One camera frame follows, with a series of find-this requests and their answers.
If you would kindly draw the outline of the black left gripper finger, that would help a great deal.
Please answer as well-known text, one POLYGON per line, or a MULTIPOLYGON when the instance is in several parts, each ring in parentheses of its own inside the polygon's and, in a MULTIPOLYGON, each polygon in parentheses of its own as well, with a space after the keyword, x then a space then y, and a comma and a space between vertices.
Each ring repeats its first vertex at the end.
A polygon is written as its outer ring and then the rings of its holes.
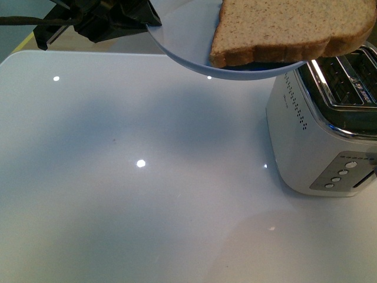
POLYGON ((125 29, 159 27, 160 17, 150 1, 118 1, 110 11, 110 22, 125 29))

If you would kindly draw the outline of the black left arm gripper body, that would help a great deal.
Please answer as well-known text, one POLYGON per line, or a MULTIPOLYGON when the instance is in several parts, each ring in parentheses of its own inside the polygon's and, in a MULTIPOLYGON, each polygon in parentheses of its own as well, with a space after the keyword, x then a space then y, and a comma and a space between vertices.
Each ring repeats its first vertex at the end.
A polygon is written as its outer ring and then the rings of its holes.
POLYGON ((138 22, 125 14, 124 1, 56 1, 44 20, 33 30, 37 46, 47 50, 69 26, 91 42, 98 43, 138 33, 138 22))

